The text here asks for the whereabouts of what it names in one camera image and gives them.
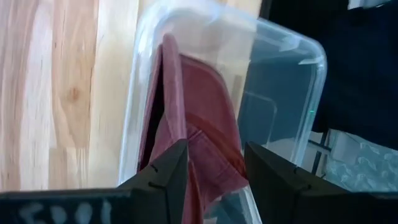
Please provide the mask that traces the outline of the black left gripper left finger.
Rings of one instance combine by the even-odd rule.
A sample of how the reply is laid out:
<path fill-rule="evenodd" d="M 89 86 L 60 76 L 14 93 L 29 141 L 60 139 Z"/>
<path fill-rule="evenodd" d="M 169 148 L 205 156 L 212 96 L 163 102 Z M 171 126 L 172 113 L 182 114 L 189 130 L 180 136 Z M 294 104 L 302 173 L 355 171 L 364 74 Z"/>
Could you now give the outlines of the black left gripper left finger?
<path fill-rule="evenodd" d="M 117 224 L 182 224 L 188 180 L 188 142 L 180 139 L 119 186 L 129 198 Z"/>

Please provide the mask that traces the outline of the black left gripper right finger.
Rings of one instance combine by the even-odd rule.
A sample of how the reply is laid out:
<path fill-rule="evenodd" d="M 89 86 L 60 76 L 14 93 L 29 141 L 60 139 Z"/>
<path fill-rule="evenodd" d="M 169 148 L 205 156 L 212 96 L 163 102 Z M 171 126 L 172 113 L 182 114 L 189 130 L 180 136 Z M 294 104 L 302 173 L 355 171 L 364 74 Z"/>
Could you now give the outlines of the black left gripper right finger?
<path fill-rule="evenodd" d="M 254 142 L 244 161 L 263 224 L 330 224 L 332 200 L 346 193 Z"/>

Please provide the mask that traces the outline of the maroon cap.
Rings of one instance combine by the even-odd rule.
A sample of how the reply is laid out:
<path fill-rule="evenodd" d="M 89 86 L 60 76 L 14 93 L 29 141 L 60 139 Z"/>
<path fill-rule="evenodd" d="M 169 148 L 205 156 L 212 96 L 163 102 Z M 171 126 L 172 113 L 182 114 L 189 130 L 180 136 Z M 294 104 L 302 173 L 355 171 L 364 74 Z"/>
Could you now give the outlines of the maroon cap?
<path fill-rule="evenodd" d="M 233 104 L 223 77 L 181 54 L 163 37 L 150 75 L 138 169 L 180 139 L 188 141 L 188 180 L 182 224 L 203 224 L 220 196 L 248 185 Z"/>

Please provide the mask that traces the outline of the clear bubble wrap sheet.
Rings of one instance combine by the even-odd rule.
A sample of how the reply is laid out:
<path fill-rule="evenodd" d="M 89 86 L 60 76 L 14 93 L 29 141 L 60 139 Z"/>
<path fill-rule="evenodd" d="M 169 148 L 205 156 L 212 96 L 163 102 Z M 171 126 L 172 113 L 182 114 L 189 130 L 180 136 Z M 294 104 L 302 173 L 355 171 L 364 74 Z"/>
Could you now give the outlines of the clear bubble wrap sheet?
<path fill-rule="evenodd" d="M 398 151 L 337 130 L 324 179 L 352 192 L 398 192 Z"/>

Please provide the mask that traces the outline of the clear plastic bin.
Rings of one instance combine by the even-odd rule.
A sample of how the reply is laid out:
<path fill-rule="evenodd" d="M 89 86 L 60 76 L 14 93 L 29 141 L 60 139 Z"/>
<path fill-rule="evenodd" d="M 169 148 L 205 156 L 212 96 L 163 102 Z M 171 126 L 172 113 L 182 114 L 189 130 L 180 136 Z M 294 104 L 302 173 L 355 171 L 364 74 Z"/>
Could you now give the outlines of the clear plastic bin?
<path fill-rule="evenodd" d="M 134 43 L 119 184 L 139 171 L 144 113 L 155 55 L 165 35 L 181 54 L 222 77 L 241 141 L 254 142 L 295 165 L 303 161 L 326 77 L 314 40 L 213 0 L 158 0 L 139 19 Z M 263 224 L 248 185 L 218 197 L 203 224 Z"/>

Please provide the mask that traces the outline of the dark navy bulky object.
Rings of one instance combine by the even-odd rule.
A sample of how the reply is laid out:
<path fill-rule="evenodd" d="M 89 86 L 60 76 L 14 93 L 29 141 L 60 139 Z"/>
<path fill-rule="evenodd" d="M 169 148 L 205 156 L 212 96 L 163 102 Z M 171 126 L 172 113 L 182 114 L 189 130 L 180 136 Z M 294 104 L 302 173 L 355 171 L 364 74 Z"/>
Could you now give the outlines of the dark navy bulky object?
<path fill-rule="evenodd" d="M 260 17 L 318 41 L 327 75 L 313 131 L 398 150 L 398 0 L 262 0 Z"/>

